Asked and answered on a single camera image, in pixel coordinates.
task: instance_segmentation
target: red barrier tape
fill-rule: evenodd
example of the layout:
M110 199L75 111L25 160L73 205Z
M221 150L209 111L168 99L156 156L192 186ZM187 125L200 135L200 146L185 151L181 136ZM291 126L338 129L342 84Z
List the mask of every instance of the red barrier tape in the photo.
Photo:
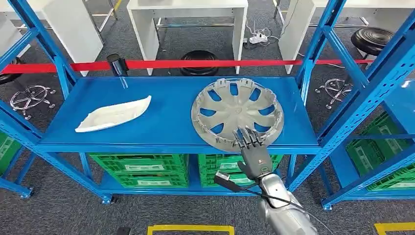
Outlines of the red barrier tape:
M355 60L357 64L371 63L373 60ZM340 60L317 60L317 65L341 64ZM278 65L301 65L302 60L128 60L127 66L131 70L136 69L168 69L186 67L235 67L235 66L278 66ZM106 61L91 63L71 64L74 71L105 71L110 70ZM8 65L1 73L47 73L56 72L54 64L22 64Z

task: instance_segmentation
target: yellow tape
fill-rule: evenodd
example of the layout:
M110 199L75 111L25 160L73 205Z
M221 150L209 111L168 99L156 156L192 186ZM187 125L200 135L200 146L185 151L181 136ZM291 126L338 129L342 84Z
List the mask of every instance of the yellow tape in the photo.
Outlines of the yellow tape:
M118 0L118 2L115 4L114 6L114 11L117 11L117 9L119 8L119 5L121 4L122 0Z
M375 224L375 228L379 235L386 235L386 232L415 230L415 222L385 224L377 223Z
M213 232L228 232L229 235L235 235L235 229L232 226L225 225L180 225L180 224L165 224L154 225L147 228L147 235L153 235L153 231L213 231Z

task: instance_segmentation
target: white table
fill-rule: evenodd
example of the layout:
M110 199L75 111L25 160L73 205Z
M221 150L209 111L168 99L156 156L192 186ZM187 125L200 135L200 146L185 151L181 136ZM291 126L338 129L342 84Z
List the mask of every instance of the white table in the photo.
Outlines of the white table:
M75 63L96 60L103 44L82 0L28 0L28 3L39 19L51 26ZM0 0L0 55L22 36L10 20L20 18L7 0Z
M233 56L235 60L241 59L247 0L130 0L127 9L144 60L155 60L160 46L154 18L223 16L234 17Z
M328 0L291 0L278 42L283 60L295 60L313 16L320 16ZM348 0L341 16L365 17L369 26L395 32L415 8L415 0ZM286 65L287 73L292 65Z

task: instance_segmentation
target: green crate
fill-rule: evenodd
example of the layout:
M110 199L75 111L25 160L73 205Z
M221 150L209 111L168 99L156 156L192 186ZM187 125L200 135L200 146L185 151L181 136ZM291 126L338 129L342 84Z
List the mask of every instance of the green crate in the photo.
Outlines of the green crate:
M19 142L0 132L0 175L9 167L10 161L20 147Z
M385 160L373 140L353 140L346 146L346 152L361 176L375 169Z
M248 184L253 184L254 182L250 179L248 179L248 177L244 174L244 173L240 173L240 172L234 172L234 173L229 173L230 175L230 180L235 182L238 185L248 185ZM215 177L215 173L211 173L211 174L206 174L206 175L201 175L200 177L200 184L202 187L214 187L214 186L219 186L218 184L215 184L215 182L213 181Z
M284 155L271 155L273 169L277 167ZM244 161L242 155L234 154L198 154L200 174L216 173L218 170L223 172L241 172L238 161Z
M415 164L401 168L368 187L369 191L384 189L415 189Z
M393 122L387 112L383 112L360 135L367 134L399 134L402 131ZM350 158L353 160L359 174L365 175L386 159L392 158L405 148L413 144L411 140L403 139L376 139L354 140L346 146ZM401 168L381 180L366 187L369 191L384 189L414 189L415 164Z
M90 153L109 173L184 173L188 154L115 154Z
M125 188L186 188L188 174L112 174Z

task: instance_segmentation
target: silver robotic arm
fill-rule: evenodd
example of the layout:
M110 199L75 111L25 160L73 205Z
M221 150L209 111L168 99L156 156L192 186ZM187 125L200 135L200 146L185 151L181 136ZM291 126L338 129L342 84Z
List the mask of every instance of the silver robotic arm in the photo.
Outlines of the silver robotic arm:
M318 234L317 229L311 224L310 217L302 210L297 199L287 191L281 178L273 173L271 157L258 133L246 127L239 128L234 135L241 147L245 162L239 161L239 168L249 179L255 180L262 189L263 197L259 201L260 216L272 226L278 235ZM218 173L216 176L223 178L226 174ZM229 181L229 177L227 181L222 181L221 185L234 191L235 187L238 187Z

